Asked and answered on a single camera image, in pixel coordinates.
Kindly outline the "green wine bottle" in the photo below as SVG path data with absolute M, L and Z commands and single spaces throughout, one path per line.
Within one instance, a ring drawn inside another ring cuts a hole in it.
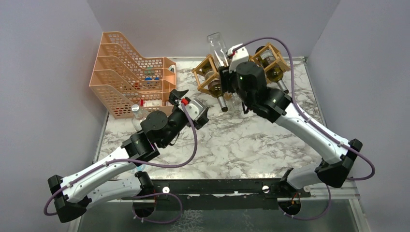
M 215 77 L 212 79 L 212 81 L 210 81 L 207 84 L 207 88 L 210 92 L 210 95 L 218 100 L 221 110 L 223 112 L 227 112 L 228 106 L 226 104 L 225 98 L 221 90 L 221 82 L 220 82 L 219 74 L 213 70 L 213 68 L 211 67 L 209 63 L 204 65 L 201 68 L 201 70 L 202 70 L 202 73 L 204 74 L 203 77 L 205 78 L 205 80 L 210 80 L 212 76 Z
M 284 73 L 290 70 L 290 67 L 284 61 L 281 53 L 275 47 L 273 49 L 267 48 L 256 58 L 263 68 L 268 67 L 270 64 L 274 64 L 269 70 L 265 71 L 265 76 L 271 82 L 274 82 L 278 87 L 286 94 L 289 93 L 286 87 L 283 76 Z

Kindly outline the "round clear glass bottle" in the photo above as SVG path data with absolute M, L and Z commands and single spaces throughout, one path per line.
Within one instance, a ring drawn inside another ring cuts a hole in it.
M 227 47 L 223 40 L 222 34 L 216 32 L 207 36 L 207 43 L 210 48 L 210 54 L 213 57 L 215 66 L 228 67 Z

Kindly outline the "green wine bottle front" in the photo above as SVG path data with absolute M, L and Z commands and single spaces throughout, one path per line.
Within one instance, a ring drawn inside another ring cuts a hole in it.
M 274 64 L 269 70 L 265 71 L 265 76 L 271 82 L 274 82 L 278 87 L 286 94 L 289 93 L 286 87 L 283 76 L 284 73 L 290 70 L 290 67 L 284 61 L 281 53 L 275 47 L 273 49 L 267 48 L 256 58 L 263 68 L 268 67 L 270 64 Z

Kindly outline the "small clear bottle silver cap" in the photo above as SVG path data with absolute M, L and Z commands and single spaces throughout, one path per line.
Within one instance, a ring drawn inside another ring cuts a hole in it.
M 142 109 L 138 104 L 131 106 L 131 111 L 133 113 L 132 125 L 136 131 L 142 130 L 141 123 L 149 115 L 149 111 Z

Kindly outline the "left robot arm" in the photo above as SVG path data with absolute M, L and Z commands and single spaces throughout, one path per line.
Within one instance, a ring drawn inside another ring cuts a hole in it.
M 146 172 L 115 180 L 115 177 L 152 160 L 166 148 L 185 127 L 196 133 L 208 122 L 208 107 L 198 99 L 186 97 L 186 91 L 172 90 L 170 114 L 156 110 L 140 122 L 140 130 L 104 159 L 69 176 L 54 175 L 48 179 L 55 215 L 65 223 L 81 217 L 89 208 L 111 200 L 154 196 L 154 187 Z

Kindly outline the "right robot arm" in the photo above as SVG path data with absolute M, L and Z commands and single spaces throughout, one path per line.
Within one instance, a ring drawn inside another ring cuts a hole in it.
M 282 195 L 290 197 L 299 189 L 317 183 L 342 187 L 353 167 L 356 153 L 363 146 L 359 140 L 349 141 L 337 135 L 301 111 L 290 95 L 268 87 L 262 67 L 254 62 L 242 62 L 232 72 L 228 67 L 220 67 L 218 71 L 222 91 L 237 93 L 245 113 L 251 110 L 287 129 L 321 156 L 315 164 L 290 168 L 279 183 Z

